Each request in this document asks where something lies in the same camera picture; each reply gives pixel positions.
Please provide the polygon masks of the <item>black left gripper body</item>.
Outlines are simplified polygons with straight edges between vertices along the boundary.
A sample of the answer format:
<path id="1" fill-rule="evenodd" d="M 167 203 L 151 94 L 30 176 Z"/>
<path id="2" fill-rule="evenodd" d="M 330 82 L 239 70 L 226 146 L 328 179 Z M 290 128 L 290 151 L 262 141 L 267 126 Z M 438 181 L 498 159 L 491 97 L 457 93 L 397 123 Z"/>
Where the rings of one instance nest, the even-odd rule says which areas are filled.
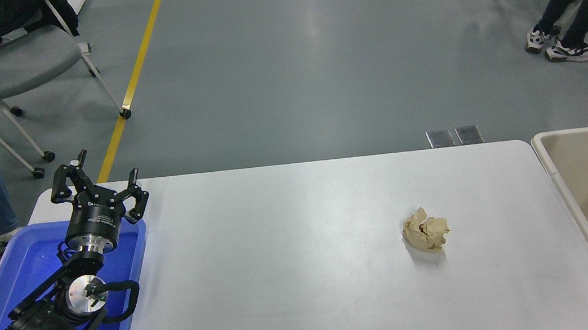
<path id="1" fill-rule="evenodd" d="M 118 243 L 126 209 L 122 203 L 110 203 L 110 199 L 115 196 L 116 193 L 113 193 L 100 195 L 96 200 L 87 197 L 71 202 L 72 214 L 65 235 L 66 246 L 79 247 L 83 244 L 83 238 L 89 236 L 100 237 L 106 241 L 106 245 Z"/>

